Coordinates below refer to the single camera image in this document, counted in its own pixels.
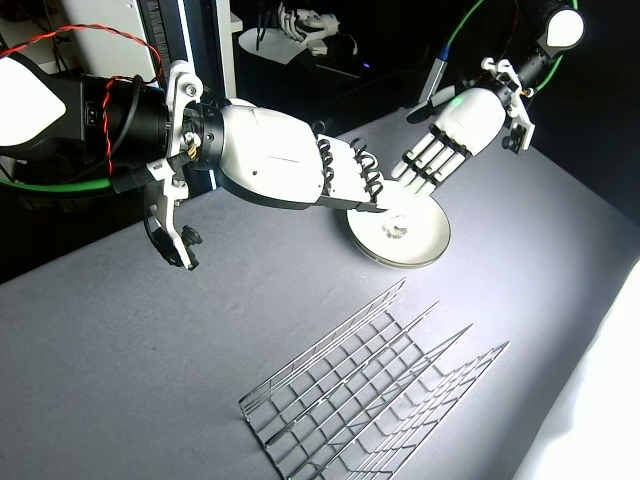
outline metal wire rack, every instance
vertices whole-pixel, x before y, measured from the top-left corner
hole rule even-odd
[[[508,342],[449,373],[388,312],[401,280],[240,400],[282,479],[391,479]]]

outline metal frame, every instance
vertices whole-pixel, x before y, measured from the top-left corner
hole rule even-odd
[[[390,479],[508,343],[443,373],[435,362],[471,325],[428,349],[375,298],[240,400],[282,479]]]

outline gray table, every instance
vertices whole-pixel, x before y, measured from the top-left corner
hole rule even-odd
[[[423,131],[396,114],[345,137],[367,137],[388,168]],[[178,211],[206,239],[193,273],[136,225],[2,285],[0,478],[276,478],[237,401],[404,276],[397,317],[440,300],[433,335],[475,324],[461,359],[512,344],[401,478],[509,478],[640,255],[640,229],[499,140],[435,197],[452,241],[420,270],[370,261],[330,210],[216,191]]]

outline dish rack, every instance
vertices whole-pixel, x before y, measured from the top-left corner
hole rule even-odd
[[[508,342],[444,373],[435,362],[471,327],[429,349],[388,312],[401,280],[240,400],[282,479],[391,479]]]

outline wire basket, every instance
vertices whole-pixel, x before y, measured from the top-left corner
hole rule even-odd
[[[391,479],[508,342],[443,373],[435,362],[471,327],[430,349],[388,312],[405,280],[240,400],[282,479]]]

